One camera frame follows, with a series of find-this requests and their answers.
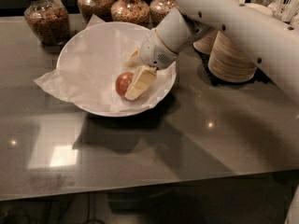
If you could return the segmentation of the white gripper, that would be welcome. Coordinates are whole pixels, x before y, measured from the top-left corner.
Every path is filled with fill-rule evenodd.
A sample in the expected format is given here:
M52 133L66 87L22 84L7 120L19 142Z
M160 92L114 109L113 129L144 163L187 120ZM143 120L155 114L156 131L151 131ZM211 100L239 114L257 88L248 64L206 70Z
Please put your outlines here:
M127 68L136 68L133 79L127 88L124 97L133 101L142 95L156 80L158 70L167 69L176 59L177 54L171 51L155 30L151 30L141 43L139 49L125 61Z

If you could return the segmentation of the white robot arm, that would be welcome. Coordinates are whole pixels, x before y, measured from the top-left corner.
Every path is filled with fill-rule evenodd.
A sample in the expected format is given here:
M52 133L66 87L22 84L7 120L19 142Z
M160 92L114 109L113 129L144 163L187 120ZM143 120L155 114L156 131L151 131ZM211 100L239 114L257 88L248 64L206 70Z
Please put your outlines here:
M125 65L164 70L191 43L223 32L292 100L299 103L299 31L237 0L177 0Z

